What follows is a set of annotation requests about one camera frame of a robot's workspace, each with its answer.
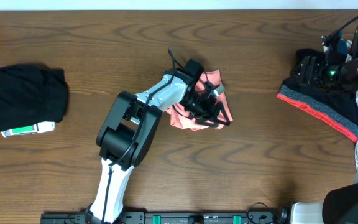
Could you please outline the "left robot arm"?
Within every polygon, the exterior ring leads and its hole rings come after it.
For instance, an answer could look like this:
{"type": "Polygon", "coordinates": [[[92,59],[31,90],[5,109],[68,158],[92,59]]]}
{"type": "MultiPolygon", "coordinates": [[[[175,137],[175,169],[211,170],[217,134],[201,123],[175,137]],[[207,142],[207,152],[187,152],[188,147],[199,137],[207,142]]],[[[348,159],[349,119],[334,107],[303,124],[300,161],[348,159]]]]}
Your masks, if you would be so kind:
{"type": "Polygon", "coordinates": [[[232,116],[224,92],[218,70],[207,72],[190,59],[184,67],[174,62],[148,90],[118,94],[96,138],[102,173],[85,222],[114,223],[118,219],[131,172],[150,149],[164,112],[169,112],[173,126],[182,129],[229,126],[232,116]]]}

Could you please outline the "coral pink t-shirt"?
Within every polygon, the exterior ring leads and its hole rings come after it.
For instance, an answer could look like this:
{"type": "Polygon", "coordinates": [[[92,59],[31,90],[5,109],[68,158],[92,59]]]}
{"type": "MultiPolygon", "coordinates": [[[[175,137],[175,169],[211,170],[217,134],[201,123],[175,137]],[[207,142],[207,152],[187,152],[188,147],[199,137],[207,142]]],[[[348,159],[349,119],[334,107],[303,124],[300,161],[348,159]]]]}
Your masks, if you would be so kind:
{"type": "Polygon", "coordinates": [[[170,125],[199,131],[221,129],[233,121],[219,70],[204,72],[195,85],[195,92],[184,103],[175,103],[166,112],[170,125]]]}

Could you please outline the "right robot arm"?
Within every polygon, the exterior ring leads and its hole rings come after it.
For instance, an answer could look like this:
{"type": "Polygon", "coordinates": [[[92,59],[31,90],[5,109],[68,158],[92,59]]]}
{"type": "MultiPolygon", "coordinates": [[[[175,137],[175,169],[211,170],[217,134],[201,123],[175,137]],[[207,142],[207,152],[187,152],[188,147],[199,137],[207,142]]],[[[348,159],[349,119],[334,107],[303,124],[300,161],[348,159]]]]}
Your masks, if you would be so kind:
{"type": "Polygon", "coordinates": [[[290,223],[358,223],[358,26],[352,40],[340,30],[322,38],[324,50],[300,49],[278,98],[320,119],[354,142],[354,183],[322,202],[295,202],[290,223]]]}

